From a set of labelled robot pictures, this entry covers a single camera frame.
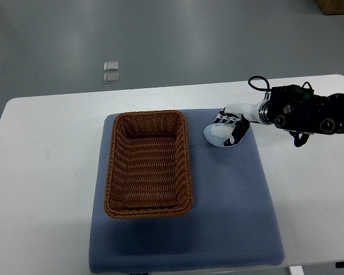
blue mat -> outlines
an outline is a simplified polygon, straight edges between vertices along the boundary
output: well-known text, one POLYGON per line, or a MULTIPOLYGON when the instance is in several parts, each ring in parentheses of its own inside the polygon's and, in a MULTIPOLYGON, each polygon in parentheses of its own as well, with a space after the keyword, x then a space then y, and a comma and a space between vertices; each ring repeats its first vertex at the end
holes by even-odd
POLYGON ((276 215, 253 132, 236 146, 204 138, 219 109, 184 110, 189 127, 194 205, 177 218, 119 220, 103 209, 112 123, 104 122, 93 206, 91 272, 157 272, 279 265, 276 215))

cardboard box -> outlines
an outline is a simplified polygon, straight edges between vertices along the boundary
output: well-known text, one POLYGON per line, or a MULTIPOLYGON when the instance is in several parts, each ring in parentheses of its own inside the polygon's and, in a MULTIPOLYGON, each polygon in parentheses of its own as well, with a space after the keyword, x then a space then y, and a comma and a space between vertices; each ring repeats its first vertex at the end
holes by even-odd
POLYGON ((344 14, 344 0, 316 0, 324 15, 344 14))

robotic arm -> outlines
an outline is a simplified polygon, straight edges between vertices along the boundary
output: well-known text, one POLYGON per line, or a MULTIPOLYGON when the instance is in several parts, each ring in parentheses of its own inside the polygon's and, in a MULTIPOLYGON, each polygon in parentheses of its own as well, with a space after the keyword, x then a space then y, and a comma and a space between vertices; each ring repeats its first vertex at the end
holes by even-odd
POLYGON ((244 137, 250 123, 274 124, 294 137, 294 145, 304 145, 314 133, 344 133, 344 94, 314 94, 311 84, 270 88, 266 78, 253 76, 248 84, 264 91, 263 101, 252 104, 230 104, 217 115, 213 124, 204 129, 206 139, 218 147, 236 145, 244 137), (253 79, 265 81, 266 88, 255 87, 253 79))

wicker basket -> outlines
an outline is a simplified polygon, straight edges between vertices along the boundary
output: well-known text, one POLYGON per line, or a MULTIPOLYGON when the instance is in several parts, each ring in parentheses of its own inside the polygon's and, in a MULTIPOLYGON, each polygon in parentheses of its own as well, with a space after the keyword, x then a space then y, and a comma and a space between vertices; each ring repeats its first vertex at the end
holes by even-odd
POLYGON ((180 111, 118 115, 104 210, 117 219, 186 214, 193 205, 187 121, 180 111))

black robot motor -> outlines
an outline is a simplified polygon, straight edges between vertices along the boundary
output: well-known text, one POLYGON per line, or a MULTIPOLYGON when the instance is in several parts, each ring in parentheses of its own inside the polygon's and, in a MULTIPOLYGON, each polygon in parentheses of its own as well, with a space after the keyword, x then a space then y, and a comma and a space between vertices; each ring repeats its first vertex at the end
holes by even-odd
POLYGON ((344 94, 318 96, 309 82, 301 87, 289 85, 269 87, 269 82, 261 76, 251 77, 249 85, 265 91, 268 104, 263 114, 277 128, 288 131, 294 137, 294 144, 300 147, 307 142, 310 134, 332 135, 344 133, 344 94), (259 78, 266 82, 267 88, 257 88, 251 80, 259 78))

